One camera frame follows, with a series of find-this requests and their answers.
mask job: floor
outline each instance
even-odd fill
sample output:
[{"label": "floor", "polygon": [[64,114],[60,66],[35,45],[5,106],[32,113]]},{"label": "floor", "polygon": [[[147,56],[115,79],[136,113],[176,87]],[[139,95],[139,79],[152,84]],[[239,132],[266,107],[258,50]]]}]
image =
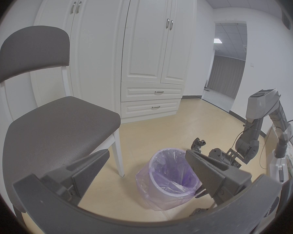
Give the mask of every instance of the floor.
[{"label": "floor", "polygon": [[[201,99],[182,99],[176,115],[122,124],[120,140],[125,176],[117,173],[113,152],[94,179],[79,207],[111,218],[130,221],[167,221],[188,217],[196,208],[208,208],[213,200],[209,195],[193,198],[188,203],[168,211],[153,211],[144,204],[137,191],[135,175],[160,149],[175,147],[187,150],[196,137],[204,139],[202,153],[211,149],[227,151],[236,136],[243,130],[243,123],[225,111]],[[264,138],[259,137],[261,151]],[[266,164],[263,150],[261,164]],[[252,180],[266,170],[259,166],[260,153],[241,169],[252,173]],[[33,233],[43,233],[23,214],[24,221]]]},{"label": "floor", "polygon": [[203,91],[202,99],[208,101],[211,104],[214,104],[217,107],[220,107],[226,112],[229,112],[233,106],[234,99],[217,92],[211,88],[205,88]]}]

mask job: gray chair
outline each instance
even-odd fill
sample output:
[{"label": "gray chair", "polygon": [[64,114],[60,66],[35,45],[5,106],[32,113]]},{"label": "gray chair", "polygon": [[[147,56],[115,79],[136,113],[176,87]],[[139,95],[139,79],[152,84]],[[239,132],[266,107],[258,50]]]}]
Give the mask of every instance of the gray chair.
[{"label": "gray chair", "polygon": [[[0,50],[0,84],[29,71],[69,65],[68,34],[50,26],[16,31]],[[67,96],[38,107],[13,121],[3,147],[3,178],[13,206],[23,209],[12,184],[29,174],[41,177],[112,145],[118,172],[124,176],[119,132],[120,116],[105,108]]]}]

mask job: chair leg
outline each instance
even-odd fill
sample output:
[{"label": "chair leg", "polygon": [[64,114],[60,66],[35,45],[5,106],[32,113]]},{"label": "chair leg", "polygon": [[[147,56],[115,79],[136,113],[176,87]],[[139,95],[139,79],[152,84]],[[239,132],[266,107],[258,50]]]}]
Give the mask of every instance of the chair leg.
[{"label": "chair leg", "polygon": [[112,144],[112,149],[113,149],[113,154],[116,162],[116,166],[118,169],[118,173],[121,177],[124,177],[125,172],[124,172],[124,166],[123,166],[123,158],[121,156],[121,142],[119,139],[119,129],[117,129],[113,133],[115,142]]}]

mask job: curtain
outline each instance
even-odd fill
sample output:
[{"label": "curtain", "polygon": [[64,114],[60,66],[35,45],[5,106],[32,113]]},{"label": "curtain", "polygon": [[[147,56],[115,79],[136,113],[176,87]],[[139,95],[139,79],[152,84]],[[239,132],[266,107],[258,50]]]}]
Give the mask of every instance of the curtain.
[{"label": "curtain", "polygon": [[241,84],[245,61],[215,56],[207,87],[235,99]]}]

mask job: silver handle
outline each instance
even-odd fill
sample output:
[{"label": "silver handle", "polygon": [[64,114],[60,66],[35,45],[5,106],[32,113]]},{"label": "silver handle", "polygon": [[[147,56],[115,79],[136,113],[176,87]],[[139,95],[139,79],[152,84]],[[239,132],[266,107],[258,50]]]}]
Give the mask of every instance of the silver handle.
[{"label": "silver handle", "polygon": [[167,18],[166,29],[168,29],[168,26],[169,26],[169,18]]},{"label": "silver handle", "polygon": [[170,21],[170,28],[169,28],[169,30],[172,30],[172,24],[174,23],[174,21],[172,20],[172,21]]},{"label": "silver handle", "polygon": [[71,7],[70,13],[72,14],[74,12],[74,7],[75,7],[76,2],[73,3],[73,6]]},{"label": "silver handle", "polygon": [[77,5],[77,9],[76,9],[76,13],[79,12],[79,8],[80,8],[80,5],[82,4],[82,2],[80,1],[79,4]]}]

